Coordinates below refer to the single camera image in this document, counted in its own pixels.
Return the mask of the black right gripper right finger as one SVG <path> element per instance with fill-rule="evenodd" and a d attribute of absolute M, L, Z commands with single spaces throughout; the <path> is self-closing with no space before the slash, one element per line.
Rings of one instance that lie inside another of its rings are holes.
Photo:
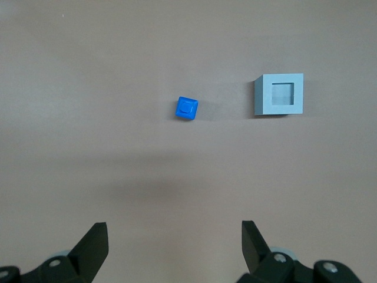
<path fill-rule="evenodd" d="M 254 221 L 242 222 L 242 253 L 249 271 L 239 282 L 361 282 L 340 262 L 320 260 L 309 268 L 283 251 L 272 251 Z"/>

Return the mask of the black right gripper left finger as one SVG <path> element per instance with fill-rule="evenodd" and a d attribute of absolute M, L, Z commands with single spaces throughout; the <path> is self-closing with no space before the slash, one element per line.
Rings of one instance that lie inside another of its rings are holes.
<path fill-rule="evenodd" d="M 47 259 L 26 274 L 17 266 L 2 266 L 1 282 L 93 282 L 107 255 L 107 224 L 98 222 L 67 255 Z"/>

